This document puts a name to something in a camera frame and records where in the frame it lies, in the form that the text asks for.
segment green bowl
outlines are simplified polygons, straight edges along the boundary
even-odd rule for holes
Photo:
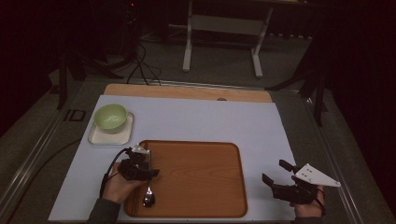
[[[127,120],[128,111],[122,105],[104,105],[96,110],[93,121],[105,133],[119,133]]]

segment wooden table surface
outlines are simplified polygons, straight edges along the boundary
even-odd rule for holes
[[[246,91],[212,89],[201,87],[145,86],[130,84],[109,84],[104,95],[163,97],[196,100],[219,100],[255,103],[272,103],[267,91]]]

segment table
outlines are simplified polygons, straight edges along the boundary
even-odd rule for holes
[[[227,102],[214,101],[219,98]],[[119,103],[134,112],[132,139],[126,146],[148,138],[235,143],[241,153],[247,194],[248,211],[240,218],[133,218],[121,211],[120,221],[248,222],[293,219],[289,204],[274,200],[271,190],[261,181],[261,174],[265,172],[271,174],[277,183],[292,184],[290,176],[277,165],[279,159],[294,163],[294,158],[276,106],[271,102],[266,91],[123,84],[107,86],[95,109],[101,105]],[[91,126],[92,120],[49,216],[51,221],[86,220],[98,196],[103,173],[115,154],[126,147],[91,145],[87,140]]]

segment black cable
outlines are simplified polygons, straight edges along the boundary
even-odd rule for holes
[[[12,220],[12,218],[14,218],[19,206],[21,205],[21,202],[24,198],[24,196],[27,193],[27,190],[32,186],[33,182],[35,181],[35,179],[37,178],[38,174],[41,172],[41,170],[55,157],[57,156],[60,152],[62,152],[63,150],[67,149],[68,147],[74,145],[75,143],[81,141],[82,138],[79,138],[69,144],[67,144],[64,147],[61,147],[58,151],[56,151],[54,154],[52,154],[49,158],[47,158],[44,163],[38,168],[38,170],[35,172],[35,174],[32,176],[32,178],[30,178],[30,181],[28,183],[28,185],[26,186],[25,190],[23,191],[22,196],[20,197],[20,199],[18,200],[17,204],[15,205],[14,210],[12,211],[11,216],[9,216],[7,223],[10,223],[10,221]]]
[[[120,172],[116,172],[114,175],[112,175],[111,177],[109,177],[107,181],[109,181],[111,178],[113,178],[114,176],[119,175],[119,174],[120,174]]]
[[[140,74],[142,75],[142,78],[145,80],[146,85],[149,85],[148,81],[146,80],[146,76],[143,73],[143,68],[142,68],[142,62],[143,62],[143,58],[142,61],[139,61],[139,57],[136,57],[136,60],[138,61],[138,66],[139,66],[139,70],[140,70]]]
[[[143,51],[145,52],[145,56],[146,56],[146,52],[147,52],[146,48],[145,48],[142,44],[140,44],[140,43],[139,43],[139,46],[143,49]],[[145,62],[143,62],[143,64],[148,68],[148,70],[151,72],[151,74],[154,75],[154,78],[152,78],[151,81],[150,81],[149,83],[151,83],[154,79],[157,79],[157,80],[158,80],[158,83],[159,83],[160,86],[161,86],[161,81],[160,81],[160,79],[158,78],[158,76],[159,76],[163,71],[162,71],[159,67],[149,66],[149,65],[146,64]],[[150,67],[157,68],[157,69],[160,71],[159,75],[157,76],[157,75],[151,70]]]
[[[129,84],[129,80],[130,80],[131,77],[134,75],[134,72],[136,71],[136,69],[137,69],[138,67],[141,66],[141,62],[143,62],[144,59],[146,58],[146,49],[145,49],[142,45],[140,45],[140,44],[139,44],[139,46],[142,47],[142,49],[143,49],[143,56],[142,56],[142,58],[141,58],[141,61],[139,61],[139,60],[137,60],[138,55],[136,54],[137,66],[134,68],[134,70],[132,70],[131,74],[128,76],[128,78],[127,78],[127,80],[126,80],[126,84]]]
[[[105,65],[103,65],[103,67],[110,69],[110,70],[121,68],[121,67],[127,65],[128,63],[132,62],[133,58],[134,58],[134,55],[129,52],[126,55],[126,57],[124,58],[124,60],[117,62],[117,63],[105,64]]]
[[[134,62],[130,61],[124,67],[121,67],[120,70],[115,70],[114,72],[115,73],[122,72],[122,71],[126,70],[127,68],[130,68],[133,64],[134,64]]]
[[[324,194],[324,191],[323,191],[323,190],[321,190],[321,189],[318,189],[318,191],[320,191],[320,192],[323,194],[323,199],[325,199],[325,194]]]
[[[326,216],[326,209],[324,208],[323,203],[320,202],[318,198],[315,199],[315,202],[320,206],[320,209],[322,210],[322,216]]]
[[[113,175],[111,177],[108,177],[110,175],[111,169],[114,166],[114,163],[116,163],[116,160],[119,158],[119,156],[122,154],[122,152],[127,152],[129,150],[131,150],[131,149],[125,148],[125,149],[121,150],[119,153],[117,153],[114,160],[110,163],[110,166],[108,167],[107,172],[105,173],[105,175],[103,176],[103,179],[102,179],[102,183],[101,183],[100,190],[99,190],[99,198],[102,198],[103,191],[105,190],[105,185],[106,185],[107,181],[114,176]]]

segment white table leg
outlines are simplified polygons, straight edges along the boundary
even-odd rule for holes
[[[192,1],[189,2],[189,18],[187,19],[187,44],[186,50],[184,51],[184,61],[183,61],[183,72],[190,71],[190,64],[191,64],[191,20],[192,20]]]
[[[256,73],[256,78],[262,78],[262,65],[260,64],[259,52],[260,52],[260,48],[262,47],[262,41],[264,40],[265,33],[267,31],[273,10],[274,9],[272,7],[268,8],[265,22],[262,24],[262,30],[260,31],[259,34],[259,41],[256,45],[256,48],[251,49],[251,57],[253,60],[253,66],[254,66],[254,71]]]

